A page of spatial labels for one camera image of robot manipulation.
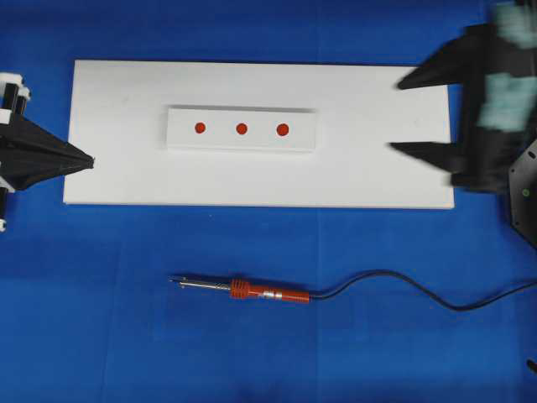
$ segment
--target white block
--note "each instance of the white block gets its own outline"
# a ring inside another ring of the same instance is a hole
[[[315,114],[277,110],[175,108],[168,110],[170,149],[313,151]]]
[[[9,124],[11,121],[11,109],[0,108],[0,124]]]
[[[95,169],[64,201],[451,208],[446,175],[390,149],[450,141],[444,86],[399,91],[409,67],[78,60],[69,140]],[[315,110],[311,153],[177,149],[171,107]]]

